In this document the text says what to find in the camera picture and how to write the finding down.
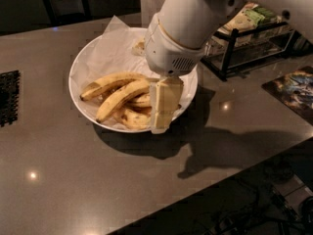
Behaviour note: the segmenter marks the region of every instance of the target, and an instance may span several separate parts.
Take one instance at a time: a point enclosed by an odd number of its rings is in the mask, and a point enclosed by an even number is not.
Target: black mat
[[[0,126],[18,119],[20,72],[0,73]]]
[[[262,87],[313,125],[312,67],[296,70],[293,73],[264,83]]]

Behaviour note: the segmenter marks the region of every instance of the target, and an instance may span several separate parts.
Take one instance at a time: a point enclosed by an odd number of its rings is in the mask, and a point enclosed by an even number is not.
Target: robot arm
[[[165,0],[145,37],[148,65],[162,76],[189,73],[204,55],[205,43],[246,1],[282,15],[309,41],[313,0]]]

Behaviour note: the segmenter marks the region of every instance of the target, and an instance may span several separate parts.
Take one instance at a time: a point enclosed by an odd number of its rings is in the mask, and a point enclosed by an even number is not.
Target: floor
[[[313,138],[113,234],[310,234],[301,204],[313,196],[312,151]]]

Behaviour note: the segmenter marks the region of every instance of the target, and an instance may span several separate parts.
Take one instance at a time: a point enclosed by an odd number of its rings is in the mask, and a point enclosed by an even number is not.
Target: white bowl
[[[116,33],[115,38],[121,39],[113,42],[116,43],[115,46],[112,44],[112,39],[102,35],[95,38],[79,52],[70,69],[68,78],[69,92],[77,109],[86,118],[102,128],[126,133],[150,131],[149,128],[143,130],[128,129],[124,125],[117,123],[113,118],[103,123],[98,123],[95,121],[95,116],[100,105],[95,101],[84,102],[79,98],[81,90],[88,83],[113,71],[135,71],[150,77],[158,77],[157,74],[150,71],[145,57],[131,54],[133,44],[139,37],[145,36],[146,29],[130,27],[126,31],[127,37],[118,32]],[[189,74],[181,76],[181,78],[184,81],[184,91],[180,100],[182,107],[175,112],[173,120],[182,115],[189,107],[195,97],[198,86],[196,68]]]

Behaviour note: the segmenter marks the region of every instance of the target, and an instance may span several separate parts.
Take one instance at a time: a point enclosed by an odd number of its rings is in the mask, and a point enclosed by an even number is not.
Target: countertop
[[[140,15],[120,18],[140,25]],[[109,21],[0,37],[0,72],[21,72],[19,118],[0,128],[1,234],[108,234],[313,136],[261,88],[313,56],[227,82],[199,65],[195,100],[165,134],[92,124],[71,101],[68,74]]]

